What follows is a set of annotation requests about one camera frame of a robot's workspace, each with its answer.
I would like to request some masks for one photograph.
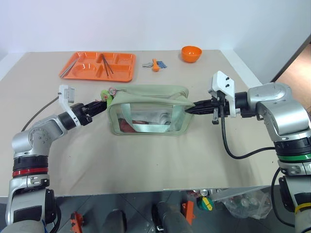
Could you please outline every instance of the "yellow ring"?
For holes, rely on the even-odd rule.
[[[311,202],[303,203],[303,204],[297,206],[295,208],[295,214],[297,214],[298,210],[300,210],[301,208],[304,208],[304,207],[311,207]]]

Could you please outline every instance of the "table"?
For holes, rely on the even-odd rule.
[[[132,84],[178,84],[189,89],[191,101],[210,99],[212,75],[221,70],[235,81],[236,91],[247,87],[219,50],[205,50],[193,64],[181,61],[179,51],[130,51],[136,54]],[[100,91],[115,82],[66,80],[59,71],[72,52],[25,54],[0,82],[1,182],[0,196],[7,196],[12,175],[11,139],[28,119],[56,97],[60,84],[76,88],[75,102],[100,99]],[[168,67],[159,72],[142,68],[152,58]],[[36,119],[63,110],[52,104]],[[93,123],[73,129],[55,141],[49,155],[50,188],[57,196],[94,195],[195,188],[269,185],[277,169],[275,151],[234,160],[223,147],[221,126],[212,115],[194,116],[181,136],[116,136],[109,130],[106,113]],[[231,150],[242,155],[272,146],[262,121],[256,118],[226,119]]]

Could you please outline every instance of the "plastic bag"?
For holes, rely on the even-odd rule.
[[[238,218],[266,218],[272,209],[269,193],[261,190],[222,200],[228,211]]]

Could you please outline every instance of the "orange spoon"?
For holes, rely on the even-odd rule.
[[[152,59],[152,61],[154,63],[154,65],[152,67],[152,70],[155,71],[155,72],[158,72],[160,70],[160,67],[157,65],[156,59],[154,58],[154,59]]]

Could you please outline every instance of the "green ring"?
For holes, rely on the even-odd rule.
[[[308,159],[311,159],[311,153],[310,154],[304,154],[304,155],[296,155],[296,156],[280,156],[280,155],[278,155],[278,158],[280,160],[285,160],[285,161],[308,160]]]

